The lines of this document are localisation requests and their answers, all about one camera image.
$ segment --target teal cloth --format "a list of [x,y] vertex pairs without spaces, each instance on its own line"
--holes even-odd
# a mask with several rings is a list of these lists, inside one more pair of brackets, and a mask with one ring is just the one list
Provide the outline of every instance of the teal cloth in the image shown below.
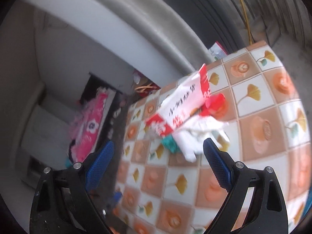
[[167,135],[165,138],[163,138],[161,140],[161,144],[173,154],[181,152],[172,135]]

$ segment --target white and pink package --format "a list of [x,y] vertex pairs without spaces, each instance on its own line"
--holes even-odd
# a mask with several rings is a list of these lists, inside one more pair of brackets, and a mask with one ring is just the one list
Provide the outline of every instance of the white and pink package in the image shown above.
[[190,75],[163,101],[157,112],[145,123],[158,135],[165,137],[182,125],[209,97],[207,70],[203,64],[199,71]]

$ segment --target metal screw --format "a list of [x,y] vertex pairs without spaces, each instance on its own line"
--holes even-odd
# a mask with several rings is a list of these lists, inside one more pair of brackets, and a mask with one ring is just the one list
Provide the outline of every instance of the metal screw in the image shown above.
[[244,167],[244,164],[242,162],[236,162],[235,165],[237,168],[240,168],[240,169]]
[[49,173],[51,171],[51,168],[50,167],[46,167],[44,168],[43,172],[44,173]]
[[272,173],[272,172],[273,172],[273,168],[270,167],[270,166],[268,166],[268,167],[266,168],[266,171],[267,171],[268,173]]
[[76,170],[80,169],[81,166],[82,164],[80,162],[74,163],[74,169]]

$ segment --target snack packet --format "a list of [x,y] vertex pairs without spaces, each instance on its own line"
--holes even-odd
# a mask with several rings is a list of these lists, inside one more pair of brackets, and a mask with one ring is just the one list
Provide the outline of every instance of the snack packet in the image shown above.
[[206,65],[190,75],[145,123],[162,137],[171,134],[210,97]]

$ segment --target blue gripper pad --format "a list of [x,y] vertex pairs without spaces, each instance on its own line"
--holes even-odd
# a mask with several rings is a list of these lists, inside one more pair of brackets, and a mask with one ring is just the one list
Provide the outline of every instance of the blue gripper pad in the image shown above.
[[112,141],[109,141],[86,173],[85,189],[87,191],[97,188],[99,181],[101,180],[108,164],[113,157],[113,154],[114,144]]
[[232,189],[232,174],[228,166],[225,164],[224,160],[220,156],[220,153],[227,154],[226,152],[221,152],[214,142],[207,138],[203,144],[204,154],[207,158],[208,163],[210,164],[211,169],[213,170],[216,179],[219,182],[219,185],[222,188],[225,188],[227,192],[230,192]]

